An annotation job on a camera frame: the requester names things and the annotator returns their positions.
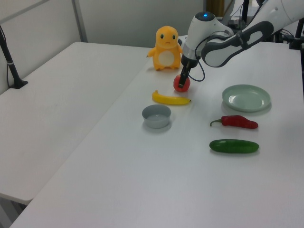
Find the yellow plush toy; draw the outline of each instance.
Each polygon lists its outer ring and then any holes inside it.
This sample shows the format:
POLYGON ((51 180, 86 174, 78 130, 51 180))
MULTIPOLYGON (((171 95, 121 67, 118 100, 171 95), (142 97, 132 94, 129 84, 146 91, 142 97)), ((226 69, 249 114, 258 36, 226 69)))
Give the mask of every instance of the yellow plush toy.
POLYGON ((153 57, 155 70, 165 67, 177 69, 181 65, 182 49, 178 44, 178 33, 170 26, 161 27, 156 32, 155 47, 149 51, 147 57, 153 57))

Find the pepper stem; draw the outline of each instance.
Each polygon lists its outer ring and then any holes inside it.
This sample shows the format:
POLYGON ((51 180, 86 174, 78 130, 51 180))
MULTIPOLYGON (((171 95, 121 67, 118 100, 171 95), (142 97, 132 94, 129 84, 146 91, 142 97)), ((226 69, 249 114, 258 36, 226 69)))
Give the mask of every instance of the pepper stem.
POLYGON ((221 122, 222 122, 222 119, 212 121, 212 122, 210 123, 210 127, 212 126, 212 124, 213 124, 214 122, 221 123, 221 122))

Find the red tomato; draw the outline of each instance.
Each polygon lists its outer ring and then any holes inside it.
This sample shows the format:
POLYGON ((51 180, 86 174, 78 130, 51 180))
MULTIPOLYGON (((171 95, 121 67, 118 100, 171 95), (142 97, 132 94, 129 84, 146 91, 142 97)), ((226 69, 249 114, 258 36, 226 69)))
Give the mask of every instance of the red tomato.
POLYGON ((180 81, 181 75, 177 75, 173 82, 173 87, 178 92, 186 92, 189 89, 190 86, 190 79, 187 77, 185 85, 183 88, 179 88, 179 81, 180 81))

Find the green cucumber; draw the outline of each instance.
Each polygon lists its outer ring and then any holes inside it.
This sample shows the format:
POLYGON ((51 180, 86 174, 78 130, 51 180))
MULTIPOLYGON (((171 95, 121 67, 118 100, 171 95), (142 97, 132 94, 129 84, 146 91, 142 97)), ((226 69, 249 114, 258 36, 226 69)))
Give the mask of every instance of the green cucumber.
POLYGON ((209 144, 209 147, 222 153, 253 153, 259 148, 255 142, 240 139, 219 139, 209 144))

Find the plush toy white belly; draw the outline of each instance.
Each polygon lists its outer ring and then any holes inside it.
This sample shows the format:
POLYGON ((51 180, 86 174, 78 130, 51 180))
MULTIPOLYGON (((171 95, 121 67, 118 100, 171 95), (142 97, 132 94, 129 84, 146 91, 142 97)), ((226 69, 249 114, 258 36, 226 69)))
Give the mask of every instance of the plush toy white belly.
POLYGON ((165 67, 169 67, 174 62, 174 55, 170 51, 163 51, 159 54, 158 61, 165 67))

